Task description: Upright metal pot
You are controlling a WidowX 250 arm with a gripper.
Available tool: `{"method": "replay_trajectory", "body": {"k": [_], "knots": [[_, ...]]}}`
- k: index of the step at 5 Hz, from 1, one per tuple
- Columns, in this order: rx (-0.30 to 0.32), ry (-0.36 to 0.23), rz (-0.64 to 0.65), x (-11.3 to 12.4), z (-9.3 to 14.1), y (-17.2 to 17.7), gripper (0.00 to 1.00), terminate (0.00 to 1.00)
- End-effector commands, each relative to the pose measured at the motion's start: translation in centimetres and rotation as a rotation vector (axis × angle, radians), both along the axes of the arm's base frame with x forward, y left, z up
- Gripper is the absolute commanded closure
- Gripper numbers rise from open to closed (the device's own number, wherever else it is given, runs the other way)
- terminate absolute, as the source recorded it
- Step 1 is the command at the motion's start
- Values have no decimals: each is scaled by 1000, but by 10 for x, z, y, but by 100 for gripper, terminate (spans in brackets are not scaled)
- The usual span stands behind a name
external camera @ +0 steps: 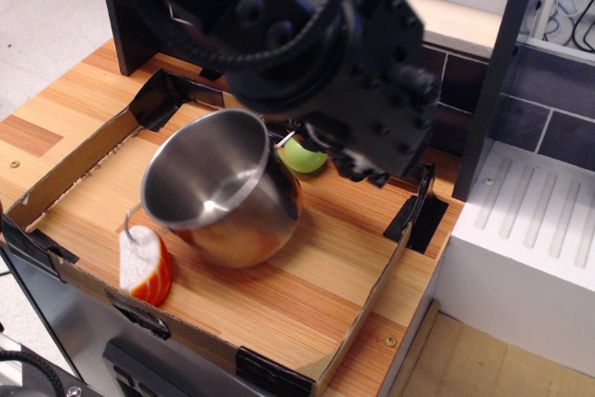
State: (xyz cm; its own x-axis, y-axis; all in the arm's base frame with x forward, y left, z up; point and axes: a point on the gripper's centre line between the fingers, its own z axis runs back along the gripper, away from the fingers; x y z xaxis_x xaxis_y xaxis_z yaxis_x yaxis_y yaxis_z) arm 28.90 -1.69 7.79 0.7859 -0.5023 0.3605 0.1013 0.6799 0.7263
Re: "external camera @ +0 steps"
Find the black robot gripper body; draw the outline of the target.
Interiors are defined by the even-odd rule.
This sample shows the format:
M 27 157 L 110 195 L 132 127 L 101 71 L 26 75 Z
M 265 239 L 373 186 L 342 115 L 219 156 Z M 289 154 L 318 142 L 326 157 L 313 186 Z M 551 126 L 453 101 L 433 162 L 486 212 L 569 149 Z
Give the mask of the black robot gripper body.
M 308 0 L 321 3 L 322 0 Z M 406 0 L 341 0 L 296 56 L 234 73 L 249 109 L 286 121 L 339 174 L 377 186 L 403 178 L 430 141 L 441 82 L 421 66 L 423 25 Z

